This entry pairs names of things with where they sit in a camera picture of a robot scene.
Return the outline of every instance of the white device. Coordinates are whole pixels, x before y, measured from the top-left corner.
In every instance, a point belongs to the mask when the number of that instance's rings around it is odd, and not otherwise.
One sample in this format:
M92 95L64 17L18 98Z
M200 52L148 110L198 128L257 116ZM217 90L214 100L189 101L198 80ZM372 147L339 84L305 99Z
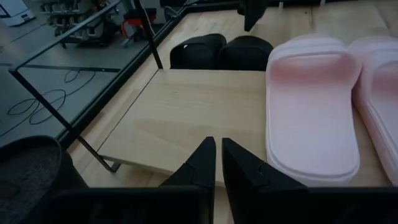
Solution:
M18 26L34 17L22 0L0 0L0 18L7 26Z

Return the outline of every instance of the pink slide sandal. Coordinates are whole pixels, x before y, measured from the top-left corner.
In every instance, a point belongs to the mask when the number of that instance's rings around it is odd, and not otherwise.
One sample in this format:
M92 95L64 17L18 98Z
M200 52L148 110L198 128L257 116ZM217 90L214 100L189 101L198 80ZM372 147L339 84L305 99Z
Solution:
M363 63L353 99L387 176L398 185L398 39L363 38L349 50Z
M351 90L361 64L336 39L308 38L270 56L267 161L307 186L348 185L359 169Z

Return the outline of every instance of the black cable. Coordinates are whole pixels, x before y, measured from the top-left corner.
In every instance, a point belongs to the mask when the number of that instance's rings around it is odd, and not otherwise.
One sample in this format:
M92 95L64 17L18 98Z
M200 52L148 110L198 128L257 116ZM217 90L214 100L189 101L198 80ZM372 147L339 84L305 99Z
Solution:
M80 70L76 72L76 74L72 75L72 77L68 77L70 74L72 74L74 70L70 70L69 72L67 72L64 77L63 77L63 82L64 83L70 83L74 80L77 79L77 77L80 74ZM62 101L60 103L60 105L56 108L56 110L58 111L66 102L67 96L70 96L74 93L76 93L77 91L81 90L84 86L86 86L90 81L92 81L92 79L95 77L96 72L93 72L93 75L86 81L84 82L84 84L82 84L82 86L78 87L76 90L73 90L70 93L67 93L65 90L63 89L53 89L53 90L49 90L46 91L45 93L42 94L42 96L48 95L49 93L53 93L53 92L61 92L63 93L63 95L61 97L56 98L55 100L51 101L50 104L53 105L54 103L58 102L58 101ZM26 109L22 110L22 111L18 111L18 106L22 105L23 103L26 102L32 102ZM12 106L10 109L8 109L7 111L7 115L9 116L17 116L17 115L21 115L24 114L26 112L28 112L32 107L34 107L34 110L28 114L22 121L20 121L19 123L17 123L16 125L14 125L12 128L8 129L7 131L3 132L0 134L0 137L3 137L4 135L6 135L7 133L9 133L10 131L12 131L13 129L15 129L16 127L18 127L20 124L22 124L24 121L26 121L27 119L29 119L29 124L31 125L35 125L35 124L41 124L43 122L45 122L46 120L50 119L52 117L52 114L50 114L50 116L35 121L35 115L37 115L40 111L42 111L44 109L44 106L40 107L40 103L35 99L35 98L29 98L26 100L22 100L18 103L16 103L14 106Z

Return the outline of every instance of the workbench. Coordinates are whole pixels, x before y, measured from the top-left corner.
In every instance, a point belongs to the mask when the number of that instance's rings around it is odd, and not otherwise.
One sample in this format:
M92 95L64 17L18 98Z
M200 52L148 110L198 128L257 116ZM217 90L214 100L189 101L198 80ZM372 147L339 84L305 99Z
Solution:
M394 7L398 2L271 7L250 33L243 31L244 17L236 11L188 14L157 48L164 70L158 70L150 56L85 129L83 137L107 160L171 174L206 136L214 136L218 146L216 184L223 185L222 137L234 139L266 160L265 73L170 70L171 49L191 37L210 33L223 34L227 41L255 35L276 47L299 35L321 32L348 45L360 37L396 35L394 26L386 22L397 15ZM351 184L390 185L362 119L355 109L353 114L361 167Z

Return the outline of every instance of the light wood surface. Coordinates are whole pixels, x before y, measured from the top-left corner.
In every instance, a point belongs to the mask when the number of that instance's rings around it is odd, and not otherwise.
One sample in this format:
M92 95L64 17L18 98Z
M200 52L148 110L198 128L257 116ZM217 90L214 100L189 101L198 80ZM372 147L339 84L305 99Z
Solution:
M265 102L264 72L159 70L98 153L171 174L214 136L222 186L221 138L265 159Z
M164 67L170 67L169 53L182 41L209 33L221 33L227 40L248 33L243 31L243 16L236 11L201 12L186 15L179 25L159 45L158 51ZM264 17L250 32L279 45L298 35L324 32L338 37L346 44L364 35L389 34L398 37L398 2L360 1L330 3L322 8L301 7L282 11L267 9ZM85 129L83 136L99 149L109 133L114 129L149 79L157 71L153 56L150 56L124 84L101 113ZM389 185L383 174L372 167L380 166L373 144L358 116L354 117L359 148L361 150L361 169L353 180L353 185ZM167 175L151 172L139 166L122 165L115 174L105 170L93 156L77 142L69 150L74 164L83 178L92 187L144 187L156 186ZM216 223L232 223L225 189L217 188L215 202Z

